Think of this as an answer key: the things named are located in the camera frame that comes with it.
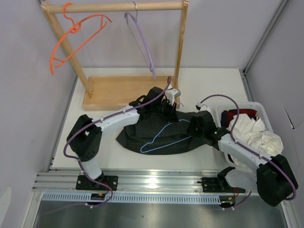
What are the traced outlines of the light blue wire hanger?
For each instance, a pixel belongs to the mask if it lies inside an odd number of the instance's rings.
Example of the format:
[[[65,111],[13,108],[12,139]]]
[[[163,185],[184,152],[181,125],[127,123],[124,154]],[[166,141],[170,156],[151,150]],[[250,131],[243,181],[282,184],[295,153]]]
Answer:
[[[144,155],[174,155],[193,150],[193,137],[188,135],[192,112],[176,112],[178,122],[169,123],[159,113],[149,112],[136,124],[138,145],[135,151]]]

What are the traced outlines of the dark grey dotted skirt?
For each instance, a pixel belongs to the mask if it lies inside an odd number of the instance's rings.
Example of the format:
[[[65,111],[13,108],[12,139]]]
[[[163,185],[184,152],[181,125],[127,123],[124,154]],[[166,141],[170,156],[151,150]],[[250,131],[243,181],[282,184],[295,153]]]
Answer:
[[[203,121],[216,126],[208,111],[176,112],[177,121],[170,123],[158,114],[149,114],[138,123],[123,128],[116,141],[124,148],[143,155],[175,155],[206,144],[201,135]]]

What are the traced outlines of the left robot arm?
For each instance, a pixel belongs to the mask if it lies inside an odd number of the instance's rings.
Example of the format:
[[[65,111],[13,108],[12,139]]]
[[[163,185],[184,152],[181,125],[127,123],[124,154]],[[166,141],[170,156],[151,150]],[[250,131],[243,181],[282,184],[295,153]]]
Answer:
[[[175,112],[176,99],[181,95],[177,88],[170,85],[166,90],[153,87],[147,95],[142,95],[126,107],[105,117],[90,118],[80,116],[66,139],[64,155],[76,159],[84,172],[86,184],[93,190],[103,185],[103,171],[96,155],[99,152],[102,135],[119,128],[136,124],[140,117],[151,111],[165,115]]]

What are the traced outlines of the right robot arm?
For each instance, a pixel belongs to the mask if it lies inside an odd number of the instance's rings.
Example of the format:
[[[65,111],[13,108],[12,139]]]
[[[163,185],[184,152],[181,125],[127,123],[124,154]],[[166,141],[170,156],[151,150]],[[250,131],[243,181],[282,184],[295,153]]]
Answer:
[[[283,200],[296,198],[298,183],[283,155],[271,156],[243,143],[231,131],[217,127],[208,111],[191,117],[188,133],[249,168],[249,171],[241,171],[231,167],[227,174],[217,179],[217,187],[221,191],[240,187],[258,193],[264,202],[273,207]]]

